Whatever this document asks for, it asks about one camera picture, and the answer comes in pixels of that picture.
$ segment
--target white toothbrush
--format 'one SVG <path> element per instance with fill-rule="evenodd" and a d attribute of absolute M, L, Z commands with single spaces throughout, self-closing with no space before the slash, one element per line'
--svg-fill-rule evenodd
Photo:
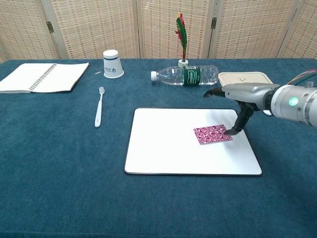
<path fill-rule="evenodd" d="M 103 94 L 105 93 L 104 87 L 99 88 L 99 93 L 100 93 L 100 100 L 98 102 L 96 119 L 95 119 L 95 127 L 96 128 L 98 128 L 101 124 L 101 112 L 102 112 L 102 107 L 103 107 Z"/>

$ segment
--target metal hinge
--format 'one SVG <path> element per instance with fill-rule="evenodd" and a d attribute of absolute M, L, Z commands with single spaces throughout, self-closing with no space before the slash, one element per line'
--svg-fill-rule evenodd
<path fill-rule="evenodd" d="M 52 23 L 50 21 L 47 21 L 46 24 L 48 26 L 48 29 L 49 29 L 50 33 L 53 33 L 54 29 L 53 29 Z"/>
<path fill-rule="evenodd" d="M 217 18 L 216 18 L 216 17 L 213 17 L 213 18 L 212 18 L 212 21 L 211 21 L 211 28 L 212 28 L 212 29 L 216 28 L 216 23 L 217 23 Z"/>

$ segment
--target feather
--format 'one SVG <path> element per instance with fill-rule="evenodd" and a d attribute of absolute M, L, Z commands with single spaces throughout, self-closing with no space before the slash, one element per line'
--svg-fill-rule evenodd
<path fill-rule="evenodd" d="M 182 13 L 178 13 L 177 19 L 176 19 L 176 26 L 177 26 L 177 31 L 175 33 L 178 35 L 178 38 L 180 40 L 180 43 L 182 44 L 183 47 L 183 61 L 186 59 L 186 46 L 187 46 L 187 34 L 186 34 L 186 29 L 185 29 L 185 22 L 183 18 Z"/>

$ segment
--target green bottle label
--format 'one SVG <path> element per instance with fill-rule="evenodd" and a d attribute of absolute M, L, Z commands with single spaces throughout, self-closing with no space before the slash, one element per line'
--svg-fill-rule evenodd
<path fill-rule="evenodd" d="M 186 66 L 184 68 L 184 86 L 199 85 L 200 68 L 199 66 Z"/>

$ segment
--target plastic water bottle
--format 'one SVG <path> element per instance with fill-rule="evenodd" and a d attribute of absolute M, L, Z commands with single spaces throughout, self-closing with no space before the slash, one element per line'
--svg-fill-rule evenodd
<path fill-rule="evenodd" d="M 219 70 L 214 65 L 168 67 L 151 72 L 151 81 L 169 85 L 213 85 L 218 82 Z"/>

